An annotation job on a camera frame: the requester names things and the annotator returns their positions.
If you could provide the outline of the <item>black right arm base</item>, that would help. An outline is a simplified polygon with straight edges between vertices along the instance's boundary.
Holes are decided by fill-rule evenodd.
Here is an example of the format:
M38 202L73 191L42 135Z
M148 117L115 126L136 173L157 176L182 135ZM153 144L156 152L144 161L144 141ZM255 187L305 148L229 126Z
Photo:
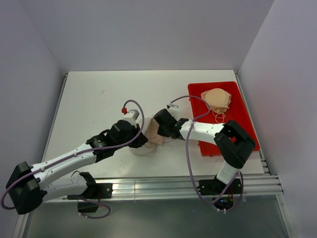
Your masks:
M222 183L218 179L201 179L197 190L200 196L212 196L214 201L226 187L226 184ZM239 178L235 178L228 186L213 206L217 212L223 212L224 214L233 208L235 208L240 202L243 201L244 184Z

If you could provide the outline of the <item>pink bra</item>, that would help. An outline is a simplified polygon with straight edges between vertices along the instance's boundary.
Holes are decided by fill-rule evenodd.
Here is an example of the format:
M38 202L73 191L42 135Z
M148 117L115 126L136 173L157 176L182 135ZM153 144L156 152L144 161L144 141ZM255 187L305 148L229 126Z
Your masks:
M145 136L148 139L148 142L146 143L147 147L152 148L156 145L163 144L163 136L158 134L158 128L159 124L154 119L151 119L145 132Z

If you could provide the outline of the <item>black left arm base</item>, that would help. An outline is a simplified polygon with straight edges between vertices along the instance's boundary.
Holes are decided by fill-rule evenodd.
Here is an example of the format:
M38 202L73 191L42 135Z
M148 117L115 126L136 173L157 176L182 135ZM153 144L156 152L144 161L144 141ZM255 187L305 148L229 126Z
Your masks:
M86 215L89 217L89 213L96 213L99 208L106 208L108 216L111 212L109 206L101 203L102 199L110 199L112 197L112 183L97 183L93 186L88 187L80 195L68 195L68 200L78 200L77 210L80 215Z

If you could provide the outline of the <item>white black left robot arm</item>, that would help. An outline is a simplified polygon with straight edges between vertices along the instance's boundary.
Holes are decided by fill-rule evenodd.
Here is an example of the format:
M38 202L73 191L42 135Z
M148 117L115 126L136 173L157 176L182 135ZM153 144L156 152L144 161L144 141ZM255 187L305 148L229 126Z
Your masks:
M76 149L46 162L18 164L6 184L0 205L5 210L27 214L43 202L66 196L69 199L88 201L95 199L99 188L89 172L80 172L66 178L70 172L98 163L124 147L138 149L148 139L145 136L149 122L119 120L110 129L91 137Z

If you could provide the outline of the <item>aluminium mounting rail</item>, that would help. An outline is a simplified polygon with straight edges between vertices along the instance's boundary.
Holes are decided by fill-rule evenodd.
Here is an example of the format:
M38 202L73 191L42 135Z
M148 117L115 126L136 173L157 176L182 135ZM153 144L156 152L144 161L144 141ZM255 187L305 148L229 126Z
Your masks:
M196 185L198 180L211 179L222 166L221 157L194 157L190 159ZM138 157L113 156L83 168L64 170L61 178L44 182L48 195L44 201L66 199L66 195L83 192L83 178L78 172L89 172L96 183L111 183L113 200L154 200L197 197L191 183L185 156ZM265 160L251 157L242 169L244 195L280 195L282 186L277 176L270 175Z

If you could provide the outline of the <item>beige bra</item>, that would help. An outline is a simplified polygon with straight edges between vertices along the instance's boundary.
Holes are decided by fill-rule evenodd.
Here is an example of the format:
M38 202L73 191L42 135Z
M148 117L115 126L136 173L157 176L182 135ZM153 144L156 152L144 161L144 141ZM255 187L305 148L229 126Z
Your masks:
M224 123L225 113L231 103L231 94L221 88L214 88L203 92L201 98L208 103L215 122Z

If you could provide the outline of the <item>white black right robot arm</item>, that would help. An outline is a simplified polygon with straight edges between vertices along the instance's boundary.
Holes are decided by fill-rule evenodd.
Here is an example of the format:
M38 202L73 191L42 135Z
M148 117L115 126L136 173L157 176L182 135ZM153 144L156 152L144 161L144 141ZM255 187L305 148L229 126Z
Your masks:
M186 156L189 156L189 140L211 143L218 147L224 162L214 181L219 193L226 193L232 186L231 180L242 169L254 151L254 139L234 120L211 124L190 119L177 120L167 109L154 115L158 123L158 134L172 139L184 140Z

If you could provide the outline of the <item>red plastic tray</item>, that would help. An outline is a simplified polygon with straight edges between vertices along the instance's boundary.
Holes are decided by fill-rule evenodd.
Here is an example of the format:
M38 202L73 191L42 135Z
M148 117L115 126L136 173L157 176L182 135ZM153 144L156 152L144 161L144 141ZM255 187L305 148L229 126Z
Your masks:
M231 94L231 103L229 109L225 112L224 122L228 120L234 120L254 139L256 142L255 151L259 151L260 145L258 143L256 134L253 129L248 111L245 107L238 85L234 81L228 82L209 82L209 83L191 83L188 84L189 95L201 97L201 94L205 91L221 88L224 91ZM193 116L197 117L204 114L207 111L205 103L198 99L190 99ZM216 123L215 116L212 112L209 115L198 119L198 122ZM210 143L199 141L199 147L202 156L220 156L219 149Z

